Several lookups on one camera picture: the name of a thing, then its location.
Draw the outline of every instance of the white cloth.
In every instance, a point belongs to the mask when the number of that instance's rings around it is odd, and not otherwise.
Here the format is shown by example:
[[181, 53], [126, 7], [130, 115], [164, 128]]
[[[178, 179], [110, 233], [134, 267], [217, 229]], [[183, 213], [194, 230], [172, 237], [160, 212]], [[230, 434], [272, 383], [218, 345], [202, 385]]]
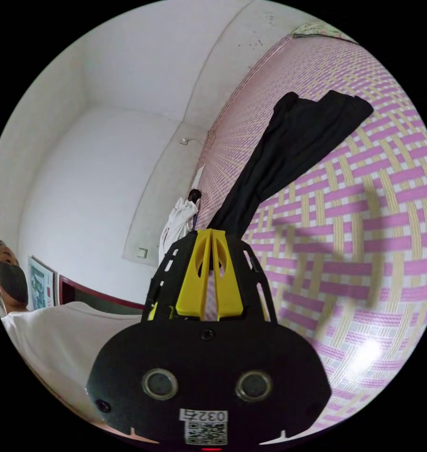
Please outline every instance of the white cloth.
[[76, 301], [12, 312], [1, 321], [22, 358], [50, 389], [85, 420], [103, 422], [85, 390], [89, 374], [103, 345], [139, 323], [140, 315], [107, 314]]
[[191, 189], [198, 188], [199, 181], [201, 180], [202, 172], [204, 171], [205, 165], [202, 165], [198, 172], [196, 173], [196, 177], [194, 178], [193, 185], [191, 186]]
[[198, 213], [198, 208], [194, 202], [179, 198], [176, 206], [169, 214], [163, 232], [160, 236], [158, 247], [158, 265], [163, 261], [165, 254], [171, 245], [177, 240], [184, 238], [191, 230], [190, 220]]

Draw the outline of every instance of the black fabric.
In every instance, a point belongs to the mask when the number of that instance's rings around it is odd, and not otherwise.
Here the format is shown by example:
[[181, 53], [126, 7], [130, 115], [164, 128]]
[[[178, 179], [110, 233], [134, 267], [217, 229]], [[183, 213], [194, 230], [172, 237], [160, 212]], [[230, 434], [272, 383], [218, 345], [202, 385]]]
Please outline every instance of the black fabric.
[[284, 95], [208, 228], [241, 238], [260, 203], [319, 163], [372, 113], [367, 101], [332, 90], [318, 102]]

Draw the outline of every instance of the light switch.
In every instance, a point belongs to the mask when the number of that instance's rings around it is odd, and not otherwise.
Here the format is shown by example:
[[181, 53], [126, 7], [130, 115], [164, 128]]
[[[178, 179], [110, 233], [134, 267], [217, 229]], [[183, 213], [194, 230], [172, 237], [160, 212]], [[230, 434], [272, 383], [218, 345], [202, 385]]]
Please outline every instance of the light switch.
[[147, 249], [146, 248], [138, 248], [137, 257], [141, 259], [146, 259], [147, 257]]

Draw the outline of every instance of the person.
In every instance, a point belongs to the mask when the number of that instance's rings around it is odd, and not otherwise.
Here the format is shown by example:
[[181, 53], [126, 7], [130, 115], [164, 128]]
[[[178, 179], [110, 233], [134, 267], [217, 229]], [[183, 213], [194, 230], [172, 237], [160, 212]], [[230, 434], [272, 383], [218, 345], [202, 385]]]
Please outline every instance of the person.
[[40, 382], [82, 419], [116, 435], [156, 443], [123, 433], [105, 424], [85, 386], [104, 344], [123, 329], [139, 323], [141, 315], [97, 311], [85, 303], [29, 311], [28, 287], [12, 250], [0, 241], [1, 321], [17, 351]]

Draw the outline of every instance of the framed picture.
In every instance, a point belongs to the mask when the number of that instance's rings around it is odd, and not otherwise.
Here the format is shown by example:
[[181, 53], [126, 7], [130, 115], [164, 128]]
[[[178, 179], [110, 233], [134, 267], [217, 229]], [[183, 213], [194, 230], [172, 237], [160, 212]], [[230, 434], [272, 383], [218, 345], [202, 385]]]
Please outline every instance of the framed picture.
[[28, 275], [33, 309], [55, 306], [56, 273], [34, 256], [30, 256], [28, 258]]

